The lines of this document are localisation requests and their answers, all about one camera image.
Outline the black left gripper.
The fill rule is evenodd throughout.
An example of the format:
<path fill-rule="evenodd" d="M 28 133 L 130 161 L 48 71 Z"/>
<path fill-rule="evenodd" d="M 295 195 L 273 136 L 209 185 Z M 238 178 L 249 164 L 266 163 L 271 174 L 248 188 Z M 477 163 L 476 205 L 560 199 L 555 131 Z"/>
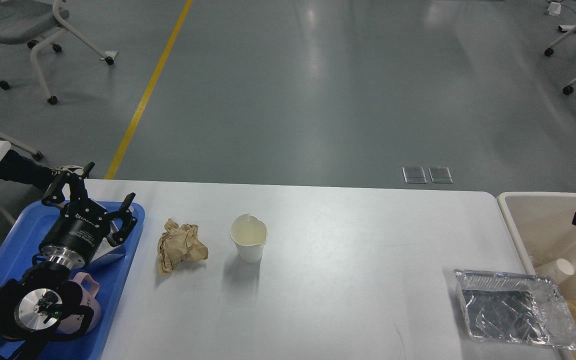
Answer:
<path fill-rule="evenodd" d="M 42 205 L 57 208 L 62 214 L 39 244 L 38 255 L 71 271 L 89 266 L 109 232 L 106 239 L 110 246 L 123 245 L 138 222 L 131 210 L 135 193 L 127 194 L 118 210 L 112 212 L 89 198 L 85 180 L 95 165 L 89 162 L 80 174 L 74 171 L 58 174 L 41 199 Z M 116 220 L 121 221 L 121 226 L 110 231 L 110 224 Z"/>

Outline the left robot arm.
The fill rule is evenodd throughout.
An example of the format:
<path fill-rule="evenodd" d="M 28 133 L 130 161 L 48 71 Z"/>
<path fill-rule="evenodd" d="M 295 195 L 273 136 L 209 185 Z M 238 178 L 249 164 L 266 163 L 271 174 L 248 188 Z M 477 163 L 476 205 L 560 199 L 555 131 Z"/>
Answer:
<path fill-rule="evenodd" d="M 116 210 L 89 197 L 85 180 L 94 166 L 89 162 L 81 173 L 53 180 L 41 203 L 57 208 L 58 217 L 38 244 L 32 266 L 20 280 L 0 287 L 0 337 L 20 342 L 11 360 L 36 360 L 48 343 L 81 338 L 99 321 L 93 303 L 74 298 L 74 282 L 84 279 L 82 269 L 102 268 L 124 256 L 138 219 L 131 209 L 134 193 Z"/>

